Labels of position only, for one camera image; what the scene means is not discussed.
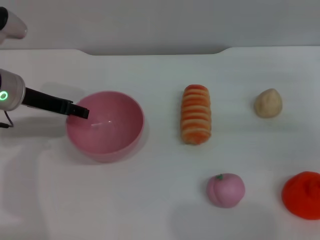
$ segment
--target striped orange bread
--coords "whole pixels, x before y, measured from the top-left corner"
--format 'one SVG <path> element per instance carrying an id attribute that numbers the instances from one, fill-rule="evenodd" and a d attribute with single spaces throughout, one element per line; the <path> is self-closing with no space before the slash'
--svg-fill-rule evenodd
<path id="1" fill-rule="evenodd" d="M 202 85 L 185 88 L 181 105 L 181 137 L 186 144 L 202 144 L 211 136 L 210 95 Z"/>

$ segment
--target white wall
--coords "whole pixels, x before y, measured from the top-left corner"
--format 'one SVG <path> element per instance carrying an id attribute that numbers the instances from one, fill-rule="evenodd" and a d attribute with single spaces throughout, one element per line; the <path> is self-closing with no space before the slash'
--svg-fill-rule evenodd
<path id="1" fill-rule="evenodd" d="M 1 0 L 28 26 L 1 49 L 203 54 L 320 45 L 319 0 Z"/>

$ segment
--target beige ball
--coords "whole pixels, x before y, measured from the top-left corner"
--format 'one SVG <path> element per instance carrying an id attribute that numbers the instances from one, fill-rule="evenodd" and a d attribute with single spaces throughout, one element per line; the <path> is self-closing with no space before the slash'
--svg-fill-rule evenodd
<path id="1" fill-rule="evenodd" d="M 280 94 L 273 88 L 263 91 L 255 100 L 254 110 L 261 118 L 273 118 L 277 116 L 282 110 Z"/>

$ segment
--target green indicator light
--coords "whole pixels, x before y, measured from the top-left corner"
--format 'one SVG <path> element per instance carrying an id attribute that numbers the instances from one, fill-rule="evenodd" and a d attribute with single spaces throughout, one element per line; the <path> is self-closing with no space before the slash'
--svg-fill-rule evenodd
<path id="1" fill-rule="evenodd" d="M 0 101 L 4 101 L 8 98 L 8 93 L 6 91 L 0 91 Z"/>

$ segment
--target plastic toy food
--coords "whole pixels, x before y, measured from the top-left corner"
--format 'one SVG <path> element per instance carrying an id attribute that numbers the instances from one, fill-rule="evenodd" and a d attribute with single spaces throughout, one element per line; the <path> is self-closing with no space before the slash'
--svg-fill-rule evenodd
<path id="1" fill-rule="evenodd" d="M 304 171 L 283 187 L 282 201 L 294 215 L 307 220 L 320 220 L 320 174 Z"/>
<path id="2" fill-rule="evenodd" d="M 185 88 L 181 105 L 181 137 L 186 144 L 202 144 L 211 136 L 210 95 L 202 85 Z"/>
<path id="3" fill-rule="evenodd" d="M 263 91 L 255 100 L 254 110 L 261 118 L 277 116 L 282 110 L 280 94 L 273 88 Z"/>
<path id="4" fill-rule="evenodd" d="M 241 201 L 245 192 L 242 179 L 232 173 L 212 177 L 206 187 L 210 201 L 220 208 L 233 208 Z"/>

